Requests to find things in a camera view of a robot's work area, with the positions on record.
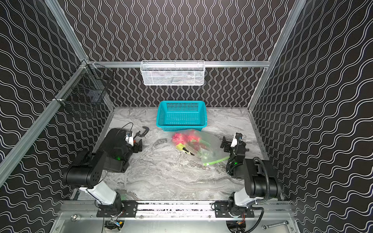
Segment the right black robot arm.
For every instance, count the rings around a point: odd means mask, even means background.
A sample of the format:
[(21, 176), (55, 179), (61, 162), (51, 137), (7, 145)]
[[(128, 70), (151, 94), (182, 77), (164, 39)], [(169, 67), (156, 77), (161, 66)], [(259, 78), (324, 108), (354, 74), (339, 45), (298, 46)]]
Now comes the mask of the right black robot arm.
[(249, 149), (237, 133), (232, 141), (224, 137), (220, 147), (229, 153), (226, 173), (244, 180), (244, 187), (233, 192), (225, 202), (214, 203), (216, 217), (253, 217), (250, 208), (272, 199), (281, 200), (281, 185), (271, 162), (259, 157), (246, 158)]

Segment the pink dragon fruit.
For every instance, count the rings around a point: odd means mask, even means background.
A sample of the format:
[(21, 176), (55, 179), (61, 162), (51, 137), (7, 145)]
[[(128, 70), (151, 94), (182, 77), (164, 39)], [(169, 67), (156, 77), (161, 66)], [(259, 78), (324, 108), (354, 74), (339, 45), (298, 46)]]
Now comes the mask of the pink dragon fruit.
[(172, 136), (172, 142), (176, 147), (181, 147), (183, 148), (186, 143), (188, 142), (188, 136), (183, 133), (175, 133)]
[(187, 140), (186, 140), (187, 144), (197, 145), (197, 144), (202, 144), (203, 143), (202, 135), (201, 135), (200, 131), (189, 130), (186, 133), (186, 137), (187, 137)]

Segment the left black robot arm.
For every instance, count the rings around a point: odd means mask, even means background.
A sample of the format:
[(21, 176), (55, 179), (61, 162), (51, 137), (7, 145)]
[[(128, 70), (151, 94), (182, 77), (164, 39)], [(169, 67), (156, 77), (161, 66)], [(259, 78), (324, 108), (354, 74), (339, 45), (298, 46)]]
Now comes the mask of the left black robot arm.
[(124, 173), (129, 159), (142, 151), (140, 132), (135, 135), (124, 129), (111, 129), (95, 152), (80, 152), (63, 175), (63, 184), (79, 188), (96, 201), (97, 217), (121, 216), (129, 212), (120, 194), (104, 182), (103, 171)]

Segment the clear zip-top bag green seal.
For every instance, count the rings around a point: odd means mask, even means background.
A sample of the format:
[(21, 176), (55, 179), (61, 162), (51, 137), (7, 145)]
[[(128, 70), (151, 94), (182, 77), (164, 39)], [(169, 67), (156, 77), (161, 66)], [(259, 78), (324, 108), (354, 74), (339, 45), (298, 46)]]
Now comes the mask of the clear zip-top bag green seal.
[[(189, 130), (194, 129), (182, 130), (175, 133), (186, 134)], [(190, 145), (186, 143), (183, 148), (176, 148), (186, 154), (200, 158), (204, 166), (213, 165), (229, 159), (229, 153), (224, 152), (223, 149), (220, 148), (221, 141), (218, 137), (202, 131), (200, 132), (203, 140), (202, 144)]]

